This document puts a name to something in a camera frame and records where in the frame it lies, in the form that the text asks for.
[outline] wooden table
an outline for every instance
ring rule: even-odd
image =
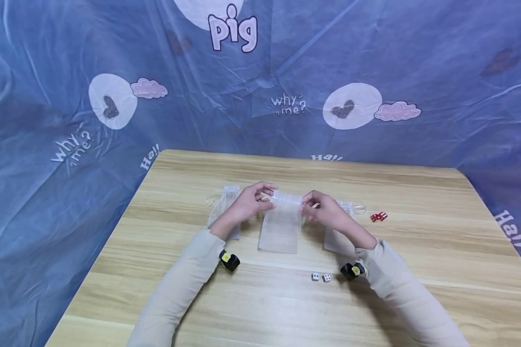
[[[521,259],[457,170],[163,151],[85,278],[47,347],[125,346],[165,272],[208,219],[205,198],[258,180],[367,206],[358,220],[387,240],[473,347],[521,347]],[[369,216],[386,211],[388,219]],[[364,279],[345,282],[324,228],[303,226],[297,254],[257,250],[261,219],[242,225],[181,322],[175,346],[408,346]],[[330,273],[329,283],[311,273]]]

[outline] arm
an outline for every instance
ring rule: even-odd
[[[413,340],[425,347],[469,347],[444,307],[387,242],[378,241],[326,194],[313,190],[303,203],[307,220],[340,231],[355,245],[370,287],[402,319]]]
[[[141,312],[127,347],[170,347],[181,317],[218,265],[225,242],[199,231]]]
[[[225,240],[236,224],[271,209],[272,203],[261,201],[261,192],[273,195],[274,184],[259,182],[243,189],[235,202],[209,229],[199,231],[179,260],[165,274],[151,295],[133,329],[127,347],[170,347],[181,317],[203,284],[218,265]]]
[[[387,242],[379,241],[370,250],[356,248],[356,253],[367,268],[370,287],[403,321],[413,340],[425,347],[469,347],[444,307]]]

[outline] blue tarp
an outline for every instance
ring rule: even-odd
[[[521,0],[0,0],[0,347],[167,148],[459,168],[521,254]]]

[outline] right hand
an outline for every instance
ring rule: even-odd
[[[307,216],[307,222],[320,222],[341,233],[355,227],[355,220],[329,195],[312,190],[303,197],[302,202],[302,213]]]

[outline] long sleeve shirt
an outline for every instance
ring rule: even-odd
[[[181,317],[216,269],[225,242],[203,229],[152,294],[127,347],[171,347]],[[424,347],[468,347],[469,343],[441,304],[385,241],[356,249],[370,287],[402,319],[410,336]]]

